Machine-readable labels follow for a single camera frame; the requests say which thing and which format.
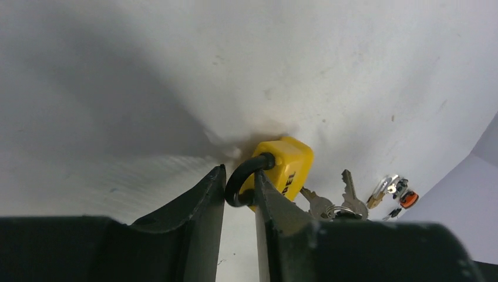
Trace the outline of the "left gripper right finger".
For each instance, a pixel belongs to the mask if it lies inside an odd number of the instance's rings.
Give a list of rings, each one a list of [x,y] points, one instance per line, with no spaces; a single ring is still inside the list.
[[[433,223],[318,221],[255,175],[260,281],[483,281],[461,242]]]

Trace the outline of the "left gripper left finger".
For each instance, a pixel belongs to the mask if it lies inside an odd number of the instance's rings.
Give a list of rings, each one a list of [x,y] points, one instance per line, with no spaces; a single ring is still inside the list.
[[[226,169],[123,224],[106,216],[1,218],[2,281],[214,281]]]

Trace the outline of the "yellow padlock key bunch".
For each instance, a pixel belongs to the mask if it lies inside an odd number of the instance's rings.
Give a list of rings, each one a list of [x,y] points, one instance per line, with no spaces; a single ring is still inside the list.
[[[309,204],[308,213],[312,218],[322,221],[333,221],[341,218],[358,220],[369,219],[369,209],[356,195],[351,172],[345,169],[341,173],[341,196],[334,201],[310,189],[302,187],[300,193]]]

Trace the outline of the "yellow padlock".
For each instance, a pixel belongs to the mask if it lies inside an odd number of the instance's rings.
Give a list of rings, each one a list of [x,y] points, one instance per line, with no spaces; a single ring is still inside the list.
[[[304,187],[313,162],[313,150],[294,137],[261,142],[229,177],[225,200],[233,207],[253,209],[255,174],[262,172],[276,191],[292,202]]]

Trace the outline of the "brass padlock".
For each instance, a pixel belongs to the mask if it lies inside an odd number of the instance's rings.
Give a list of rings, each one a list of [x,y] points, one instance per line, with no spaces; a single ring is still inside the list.
[[[367,200],[366,206],[368,209],[374,209],[387,194],[394,194],[397,192],[397,183],[401,177],[398,174],[390,174],[385,176],[376,186],[371,196]]]

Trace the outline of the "orange padlock key bunch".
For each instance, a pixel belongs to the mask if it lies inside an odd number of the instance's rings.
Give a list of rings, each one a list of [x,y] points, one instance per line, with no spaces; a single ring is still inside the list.
[[[390,219],[395,219],[398,217],[399,213],[403,210],[402,207],[397,207],[393,209],[390,213],[388,213],[382,220],[388,221]]]

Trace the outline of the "orange padlock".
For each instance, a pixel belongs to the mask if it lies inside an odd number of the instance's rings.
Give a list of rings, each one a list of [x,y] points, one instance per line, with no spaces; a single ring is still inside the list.
[[[403,209],[410,209],[419,200],[419,195],[413,190],[407,190],[400,198],[399,204]]]

